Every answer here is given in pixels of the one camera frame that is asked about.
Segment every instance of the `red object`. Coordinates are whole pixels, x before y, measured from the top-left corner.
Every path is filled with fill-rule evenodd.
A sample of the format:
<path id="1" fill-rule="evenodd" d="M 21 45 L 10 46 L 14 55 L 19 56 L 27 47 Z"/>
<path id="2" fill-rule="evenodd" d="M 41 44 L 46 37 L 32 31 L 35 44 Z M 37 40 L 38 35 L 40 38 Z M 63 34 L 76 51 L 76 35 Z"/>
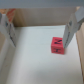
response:
<path id="1" fill-rule="evenodd" d="M 51 52 L 57 53 L 57 54 L 64 54 L 62 38 L 53 37 L 52 43 L 51 43 Z"/>

